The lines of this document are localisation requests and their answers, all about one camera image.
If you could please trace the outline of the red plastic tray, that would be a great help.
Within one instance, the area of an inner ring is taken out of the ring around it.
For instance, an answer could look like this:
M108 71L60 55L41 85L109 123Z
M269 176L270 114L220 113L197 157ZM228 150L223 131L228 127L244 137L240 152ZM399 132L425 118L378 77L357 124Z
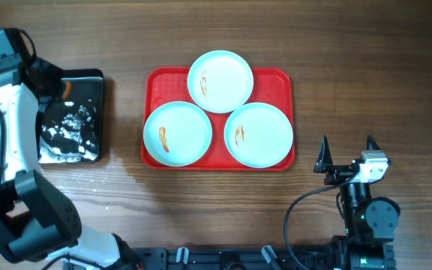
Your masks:
M147 122L151 113L163 104L172 101L194 102L187 87L189 70L189 67L179 66L158 67L148 75L143 122ZM254 67L252 72L253 92L248 101L271 104L293 123L293 89L288 75L276 67ZM225 145L223 132L228 117L228 114L208 114L213 127L211 145L198 161L183 166L182 170L252 170L251 167L239 163Z

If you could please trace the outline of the light blue plate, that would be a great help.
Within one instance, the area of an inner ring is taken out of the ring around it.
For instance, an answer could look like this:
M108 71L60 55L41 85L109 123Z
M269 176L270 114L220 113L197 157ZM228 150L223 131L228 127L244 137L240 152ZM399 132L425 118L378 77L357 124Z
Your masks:
M223 138L240 164L263 169L279 164L293 146L293 126L276 106L247 103L226 120Z
M159 163L184 167L198 161L212 142L212 124L198 106L173 101L150 114L143 128L147 152Z
M254 89L249 64L238 54L213 50L201 55L187 75L193 101L210 113L231 113L244 105Z

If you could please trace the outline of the green and orange sponge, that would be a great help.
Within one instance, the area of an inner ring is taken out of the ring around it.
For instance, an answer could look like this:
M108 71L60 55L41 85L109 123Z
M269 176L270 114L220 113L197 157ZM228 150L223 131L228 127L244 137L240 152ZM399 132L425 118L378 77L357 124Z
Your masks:
M69 97L70 94L71 94L71 89L72 89L71 82L67 81L67 82L65 83L65 89L64 89L63 94L62 94L62 96L61 96L63 100L68 99L68 97Z

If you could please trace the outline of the black rectangular water tray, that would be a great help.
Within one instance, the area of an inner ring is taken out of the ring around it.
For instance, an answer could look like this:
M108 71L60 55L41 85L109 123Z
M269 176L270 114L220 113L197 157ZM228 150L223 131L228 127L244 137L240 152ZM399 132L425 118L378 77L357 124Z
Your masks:
M104 75L98 69L65 70L61 82L70 83L70 92L38 114L39 162L76 164L99 161L104 120Z

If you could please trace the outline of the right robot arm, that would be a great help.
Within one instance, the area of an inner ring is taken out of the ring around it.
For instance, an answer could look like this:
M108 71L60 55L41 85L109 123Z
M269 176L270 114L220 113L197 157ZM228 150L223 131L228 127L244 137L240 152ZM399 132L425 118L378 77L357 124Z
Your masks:
M350 165L333 164L329 142L324 136L315 173L324 173L324 184L338 188L345 235L329 242L329 269L396 269L394 240L401 208L386 197L371 196L372 184L384 179L391 165L374 138L367 138L367 149Z

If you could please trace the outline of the light blue top plate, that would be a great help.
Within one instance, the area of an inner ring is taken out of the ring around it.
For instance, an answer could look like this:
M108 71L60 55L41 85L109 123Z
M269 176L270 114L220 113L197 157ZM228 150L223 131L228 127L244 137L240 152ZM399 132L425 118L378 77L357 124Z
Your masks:
M213 50L201 55L187 75L193 101L210 113L231 113L244 105L254 89L249 64L238 54Z

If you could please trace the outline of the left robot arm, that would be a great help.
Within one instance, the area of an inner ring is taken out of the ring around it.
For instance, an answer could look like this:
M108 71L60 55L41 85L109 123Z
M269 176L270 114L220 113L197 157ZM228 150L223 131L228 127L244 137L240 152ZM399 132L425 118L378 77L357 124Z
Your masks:
M0 29L0 254L9 263L141 269L116 234L83 225L41 163L94 163L102 153L106 83L98 69L65 70L19 28Z

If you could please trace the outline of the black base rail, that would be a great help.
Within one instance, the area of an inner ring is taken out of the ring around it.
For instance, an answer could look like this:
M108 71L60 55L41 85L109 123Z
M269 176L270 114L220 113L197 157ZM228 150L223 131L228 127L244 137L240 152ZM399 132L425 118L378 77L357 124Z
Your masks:
M336 244L295 246L294 260L286 248L270 246L236 249L168 250L160 247L135 248L141 269L228 270L228 269L371 269L396 270L391 245L382 247L337 246Z

